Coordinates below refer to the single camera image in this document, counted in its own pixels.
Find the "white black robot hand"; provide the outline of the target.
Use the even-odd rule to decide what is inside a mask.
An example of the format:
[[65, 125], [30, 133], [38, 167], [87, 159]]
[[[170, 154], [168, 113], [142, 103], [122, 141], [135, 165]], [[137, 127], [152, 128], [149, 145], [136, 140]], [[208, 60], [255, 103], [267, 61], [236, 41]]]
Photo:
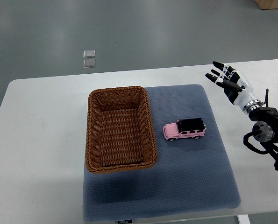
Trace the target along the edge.
[[221, 87], [229, 101], [248, 114], [262, 107], [263, 102], [254, 95], [253, 87], [245, 76], [228, 64], [213, 61], [217, 70], [211, 70], [205, 76], [211, 82]]

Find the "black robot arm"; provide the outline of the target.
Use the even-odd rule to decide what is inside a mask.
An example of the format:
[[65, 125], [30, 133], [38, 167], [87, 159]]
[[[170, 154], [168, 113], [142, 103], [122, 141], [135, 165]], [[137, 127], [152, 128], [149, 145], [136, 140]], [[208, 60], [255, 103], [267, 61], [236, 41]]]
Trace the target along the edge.
[[252, 131], [244, 135], [243, 144], [255, 153], [269, 154], [278, 171], [278, 110], [268, 106], [268, 94], [267, 89], [263, 103], [253, 100], [244, 106], [244, 111], [255, 124]]

